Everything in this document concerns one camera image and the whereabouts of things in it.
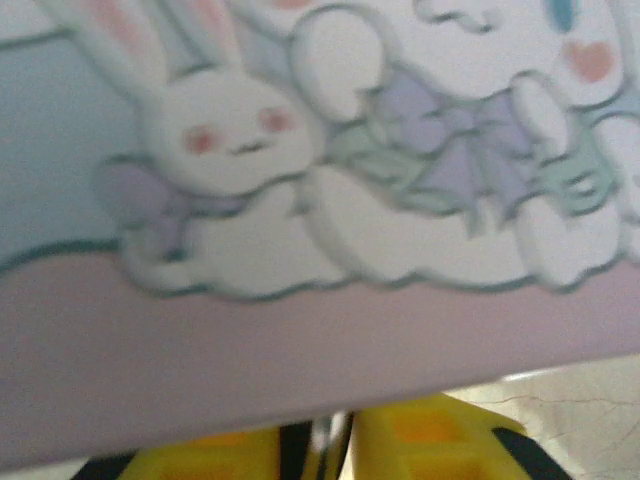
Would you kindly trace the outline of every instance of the purple bow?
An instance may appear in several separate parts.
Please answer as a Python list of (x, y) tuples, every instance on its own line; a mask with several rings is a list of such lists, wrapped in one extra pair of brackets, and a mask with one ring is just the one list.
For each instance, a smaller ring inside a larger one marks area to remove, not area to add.
[(228, 217), (242, 212), (246, 196), (209, 197), (184, 193), (158, 175), (147, 159), (120, 157), (96, 177), (98, 195), (120, 228), (151, 228), (159, 256), (183, 253), (187, 223), (194, 217)]
[(521, 163), (522, 171), (516, 166), (533, 158), (534, 139), (515, 112), (511, 92), (474, 108), (451, 106), (447, 100), (403, 69), (377, 94), (378, 112), (397, 126), (398, 145), (436, 158), (433, 168), (411, 185), (412, 192), (453, 193), (471, 211), (479, 197), (491, 192), (503, 218), (512, 215), (534, 193), (523, 174), (526, 165)]

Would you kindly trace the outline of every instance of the pink surface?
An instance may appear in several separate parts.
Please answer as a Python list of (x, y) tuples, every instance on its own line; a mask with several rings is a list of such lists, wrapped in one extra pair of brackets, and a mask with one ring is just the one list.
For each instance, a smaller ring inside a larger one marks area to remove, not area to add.
[(640, 269), (570, 295), (355, 285), (267, 304), (158, 300), (110, 255), (0, 288), (0, 468), (298, 419), (640, 352)]

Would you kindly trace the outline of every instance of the cartoon illustration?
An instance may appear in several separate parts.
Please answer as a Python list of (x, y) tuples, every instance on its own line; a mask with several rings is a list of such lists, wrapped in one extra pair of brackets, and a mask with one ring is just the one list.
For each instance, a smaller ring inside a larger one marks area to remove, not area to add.
[[(321, 142), (293, 98), (243, 72), (222, 2), (41, 4), (141, 106), (146, 155), (114, 159), (95, 179), (136, 282), (254, 298), (344, 279), (301, 216), (299, 178)], [(194, 32), (215, 67), (172, 72), (161, 15)]]
[(625, 79), (609, 3), (320, 2), (287, 30), (289, 9), (241, 2), (348, 125), (312, 175), (335, 258), (385, 283), (483, 287), (566, 287), (613, 262), (617, 165), (580, 111)]

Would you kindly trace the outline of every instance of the bunny mouth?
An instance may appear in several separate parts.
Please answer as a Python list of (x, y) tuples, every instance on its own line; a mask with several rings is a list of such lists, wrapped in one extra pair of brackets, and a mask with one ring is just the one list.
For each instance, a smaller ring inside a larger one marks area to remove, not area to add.
[(252, 143), (245, 143), (243, 145), (240, 145), (238, 148), (230, 149), (229, 154), (237, 157), (240, 155), (256, 153), (269, 147), (271, 147), (271, 143), (267, 142), (266, 140), (257, 140)]

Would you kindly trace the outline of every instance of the bunny ear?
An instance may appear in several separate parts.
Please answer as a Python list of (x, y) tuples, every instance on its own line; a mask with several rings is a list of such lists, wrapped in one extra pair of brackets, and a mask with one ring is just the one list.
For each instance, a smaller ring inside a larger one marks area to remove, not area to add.
[(139, 92), (167, 82), (164, 49), (140, 0), (38, 0), (120, 85)]
[(31, 0), (0, 2), (0, 47), (43, 38), (59, 30)]
[(242, 66), (233, 17), (224, 0), (159, 0), (200, 54), (214, 65)]

